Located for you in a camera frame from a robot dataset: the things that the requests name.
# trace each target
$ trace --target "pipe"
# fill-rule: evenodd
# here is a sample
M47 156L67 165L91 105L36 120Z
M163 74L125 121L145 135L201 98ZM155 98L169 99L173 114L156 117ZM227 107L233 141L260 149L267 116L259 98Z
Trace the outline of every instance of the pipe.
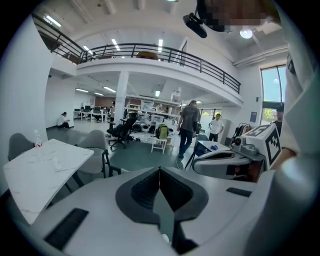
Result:
M267 51L252 55L250 57L244 58L242 60L236 61L236 62L233 63L233 65L235 67L242 66L242 65L247 65L247 64L250 64L251 62L257 62L259 60L265 60L266 57L270 57L270 56L281 54L281 53L287 53L288 51L289 51L288 50L288 46L283 46L281 48L267 50Z

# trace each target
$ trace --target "window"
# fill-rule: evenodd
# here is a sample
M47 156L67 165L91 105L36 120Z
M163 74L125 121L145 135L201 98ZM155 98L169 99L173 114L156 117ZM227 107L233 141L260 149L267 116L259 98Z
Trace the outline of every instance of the window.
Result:
M277 120L277 111L272 108L264 108L262 110L261 125L268 125Z
M261 69L261 76L263 86L261 124L266 125L277 120L276 108L285 104L286 66Z

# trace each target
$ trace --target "marble table top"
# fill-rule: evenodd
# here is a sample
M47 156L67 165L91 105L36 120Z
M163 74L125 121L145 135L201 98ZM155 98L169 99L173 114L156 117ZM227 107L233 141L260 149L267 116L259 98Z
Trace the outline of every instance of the marble table top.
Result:
M3 166L12 197L29 224L47 207L57 192L94 151L50 139Z

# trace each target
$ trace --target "gray t-shirt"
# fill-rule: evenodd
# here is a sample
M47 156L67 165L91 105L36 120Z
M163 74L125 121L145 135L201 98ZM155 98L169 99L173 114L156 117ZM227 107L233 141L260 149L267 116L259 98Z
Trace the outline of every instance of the gray t-shirt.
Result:
M182 111L183 117L181 128L190 132L195 132L194 123L199 122L200 112L195 106L186 106Z

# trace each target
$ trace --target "sign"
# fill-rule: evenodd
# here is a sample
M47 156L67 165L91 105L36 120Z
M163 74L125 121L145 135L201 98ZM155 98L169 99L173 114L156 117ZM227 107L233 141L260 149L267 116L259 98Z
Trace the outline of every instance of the sign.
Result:
M250 122L255 123L257 120L257 112L251 112Z

